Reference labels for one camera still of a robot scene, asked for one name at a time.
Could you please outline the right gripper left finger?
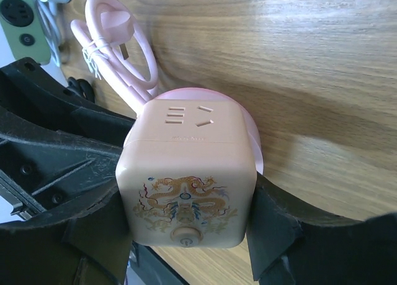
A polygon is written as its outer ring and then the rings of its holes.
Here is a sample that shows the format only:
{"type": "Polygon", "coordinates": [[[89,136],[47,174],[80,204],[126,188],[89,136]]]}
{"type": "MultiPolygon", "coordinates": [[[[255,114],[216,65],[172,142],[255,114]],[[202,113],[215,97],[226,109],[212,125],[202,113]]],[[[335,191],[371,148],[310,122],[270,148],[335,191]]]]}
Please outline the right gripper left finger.
{"type": "Polygon", "coordinates": [[[132,237],[115,182],[1,224],[1,284],[123,284],[132,237]]]}

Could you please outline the green power strip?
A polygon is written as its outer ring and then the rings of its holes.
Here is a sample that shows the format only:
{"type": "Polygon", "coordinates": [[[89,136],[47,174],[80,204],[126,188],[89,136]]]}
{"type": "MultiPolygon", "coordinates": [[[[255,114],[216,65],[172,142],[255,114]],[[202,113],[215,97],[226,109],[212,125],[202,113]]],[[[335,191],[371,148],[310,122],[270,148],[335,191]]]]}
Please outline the green power strip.
{"type": "Polygon", "coordinates": [[[10,62],[26,57],[40,65],[50,62],[36,0],[1,0],[1,56],[10,62]]]}

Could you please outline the beige cube plug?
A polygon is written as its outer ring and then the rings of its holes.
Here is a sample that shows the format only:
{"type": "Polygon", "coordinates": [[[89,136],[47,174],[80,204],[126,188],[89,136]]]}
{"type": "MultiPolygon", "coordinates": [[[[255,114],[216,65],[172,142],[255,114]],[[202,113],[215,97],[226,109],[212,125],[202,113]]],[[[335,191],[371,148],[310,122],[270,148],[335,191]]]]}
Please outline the beige cube plug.
{"type": "Polygon", "coordinates": [[[239,245],[257,179],[241,108],[231,101],[150,101],[125,139],[116,179],[135,242],[239,245]]]}

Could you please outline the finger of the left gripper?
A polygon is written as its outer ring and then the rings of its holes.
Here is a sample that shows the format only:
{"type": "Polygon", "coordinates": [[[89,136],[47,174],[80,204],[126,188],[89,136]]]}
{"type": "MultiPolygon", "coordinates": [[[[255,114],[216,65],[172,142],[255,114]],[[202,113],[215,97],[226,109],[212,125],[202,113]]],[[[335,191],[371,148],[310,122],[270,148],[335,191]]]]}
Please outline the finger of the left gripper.
{"type": "Polygon", "coordinates": [[[79,107],[54,117],[1,108],[1,197],[34,217],[113,182],[124,118],[79,107]]]}
{"type": "Polygon", "coordinates": [[[122,147],[134,119],[77,96],[31,58],[1,68],[1,107],[48,130],[122,147]]]}

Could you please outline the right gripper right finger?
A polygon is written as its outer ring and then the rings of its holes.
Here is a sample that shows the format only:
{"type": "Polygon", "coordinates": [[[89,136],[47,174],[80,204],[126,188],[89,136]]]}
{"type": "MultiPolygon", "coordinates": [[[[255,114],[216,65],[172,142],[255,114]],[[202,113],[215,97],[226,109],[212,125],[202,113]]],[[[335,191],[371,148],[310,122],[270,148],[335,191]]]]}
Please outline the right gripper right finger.
{"type": "Polygon", "coordinates": [[[258,175],[247,227],[259,284],[396,284],[396,213],[359,221],[258,175]]]}

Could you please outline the pink round socket with cable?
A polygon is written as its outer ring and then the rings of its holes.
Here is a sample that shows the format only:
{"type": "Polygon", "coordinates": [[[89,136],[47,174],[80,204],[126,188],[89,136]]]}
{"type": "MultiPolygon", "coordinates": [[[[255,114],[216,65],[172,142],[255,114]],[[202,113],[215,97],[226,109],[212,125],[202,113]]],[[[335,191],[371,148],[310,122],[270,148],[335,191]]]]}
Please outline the pink round socket with cable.
{"type": "Polygon", "coordinates": [[[87,0],[71,29],[89,69],[136,112],[117,178],[264,170],[259,131],[225,94],[178,88],[158,94],[158,66],[135,17],[118,0],[87,0]]]}

